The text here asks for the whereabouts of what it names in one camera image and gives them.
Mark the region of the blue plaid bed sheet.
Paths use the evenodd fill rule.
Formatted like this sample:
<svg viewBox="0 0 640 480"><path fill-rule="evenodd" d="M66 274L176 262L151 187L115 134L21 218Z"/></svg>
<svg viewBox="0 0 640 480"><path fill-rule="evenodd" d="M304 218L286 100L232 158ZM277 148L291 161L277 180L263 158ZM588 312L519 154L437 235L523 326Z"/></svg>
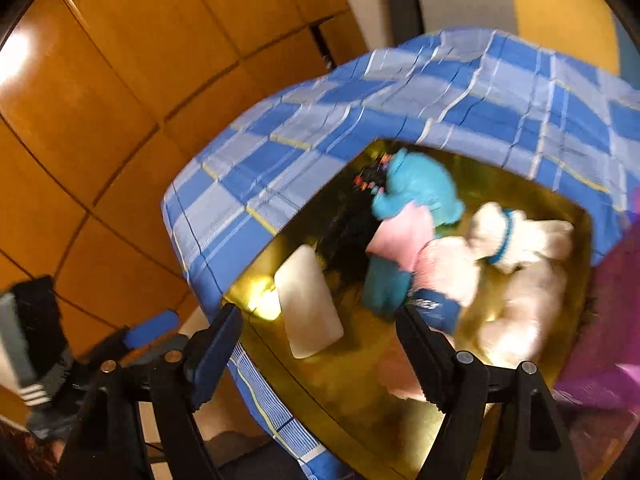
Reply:
<svg viewBox="0 0 640 480"><path fill-rule="evenodd" d="M487 28L378 49L281 90L196 154L160 205L207 315L283 227L372 141L500 167L588 212L599 263L639 212L639 86Z"/></svg>

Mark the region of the wooden wardrobe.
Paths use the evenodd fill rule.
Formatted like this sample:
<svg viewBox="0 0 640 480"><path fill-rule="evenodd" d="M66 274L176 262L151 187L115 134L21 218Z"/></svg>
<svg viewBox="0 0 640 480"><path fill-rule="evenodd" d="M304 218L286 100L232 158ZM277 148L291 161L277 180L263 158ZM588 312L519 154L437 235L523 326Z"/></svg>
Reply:
<svg viewBox="0 0 640 480"><path fill-rule="evenodd" d="M54 278L83 354L194 307L160 202L266 96L366 45L348 0L34 0L1 50L1 281Z"/></svg>

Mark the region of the purple cardboard box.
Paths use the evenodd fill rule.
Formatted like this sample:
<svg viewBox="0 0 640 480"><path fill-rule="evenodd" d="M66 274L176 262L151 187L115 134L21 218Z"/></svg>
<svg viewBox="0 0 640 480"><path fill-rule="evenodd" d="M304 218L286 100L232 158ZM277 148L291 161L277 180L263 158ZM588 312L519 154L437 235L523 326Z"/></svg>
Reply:
<svg viewBox="0 0 640 480"><path fill-rule="evenodd" d="M589 318L553 389L581 408L639 407L639 215L597 265Z"/></svg>

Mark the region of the white foam sponge block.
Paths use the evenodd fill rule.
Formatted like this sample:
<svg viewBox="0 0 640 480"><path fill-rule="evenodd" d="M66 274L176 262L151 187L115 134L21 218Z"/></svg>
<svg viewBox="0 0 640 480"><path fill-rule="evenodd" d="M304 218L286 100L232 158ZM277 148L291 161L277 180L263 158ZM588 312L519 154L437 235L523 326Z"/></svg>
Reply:
<svg viewBox="0 0 640 480"><path fill-rule="evenodd" d="M303 244L274 274L286 336L302 360L344 336L344 328L314 248Z"/></svg>

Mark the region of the teal and pink knit item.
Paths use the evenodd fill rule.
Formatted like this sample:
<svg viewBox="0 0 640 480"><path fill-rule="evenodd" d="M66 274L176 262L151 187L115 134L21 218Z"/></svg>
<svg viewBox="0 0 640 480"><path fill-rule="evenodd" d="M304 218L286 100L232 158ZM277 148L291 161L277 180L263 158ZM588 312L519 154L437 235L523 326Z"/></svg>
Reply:
<svg viewBox="0 0 640 480"><path fill-rule="evenodd" d="M420 251L435 239L439 226L457 223L465 206L445 166L405 148L363 168L354 185L371 195L378 222L366 248L362 302L388 318L405 301Z"/></svg>

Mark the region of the grey yellow blue headboard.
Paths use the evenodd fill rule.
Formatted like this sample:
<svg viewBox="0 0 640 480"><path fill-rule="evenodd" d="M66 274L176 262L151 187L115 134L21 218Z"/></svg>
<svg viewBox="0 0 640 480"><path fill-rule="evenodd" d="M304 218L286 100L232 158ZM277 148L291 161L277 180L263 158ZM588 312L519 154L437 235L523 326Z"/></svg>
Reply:
<svg viewBox="0 0 640 480"><path fill-rule="evenodd" d="M499 29L639 85L639 52L605 0L419 1L428 32Z"/></svg>

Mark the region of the white knitted glove blue band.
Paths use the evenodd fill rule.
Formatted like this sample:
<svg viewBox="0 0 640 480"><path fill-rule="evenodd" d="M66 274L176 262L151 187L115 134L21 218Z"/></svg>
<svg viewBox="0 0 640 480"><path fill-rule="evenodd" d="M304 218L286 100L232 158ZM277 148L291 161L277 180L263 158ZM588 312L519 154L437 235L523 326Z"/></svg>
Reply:
<svg viewBox="0 0 640 480"><path fill-rule="evenodd" d="M465 236L446 236L423 247L416 260L408 304L433 330L454 336L475 300L483 266L506 276L502 307L483 323L476 341L497 366L517 367L544 345L563 303L561 262L573 249L574 226L532 220L524 211L489 202L473 214Z"/></svg>

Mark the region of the black beaded hair wig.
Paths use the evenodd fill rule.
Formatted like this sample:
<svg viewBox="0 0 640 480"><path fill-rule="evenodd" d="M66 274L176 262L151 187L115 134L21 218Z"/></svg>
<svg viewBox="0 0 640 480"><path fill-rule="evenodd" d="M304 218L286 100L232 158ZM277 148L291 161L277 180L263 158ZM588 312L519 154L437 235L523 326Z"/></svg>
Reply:
<svg viewBox="0 0 640 480"><path fill-rule="evenodd" d="M372 203L386 185L386 170L391 154L378 154L352 177L329 229L318 241L316 254L333 295L343 295L361 284L367 274L366 248L381 221L372 212Z"/></svg>

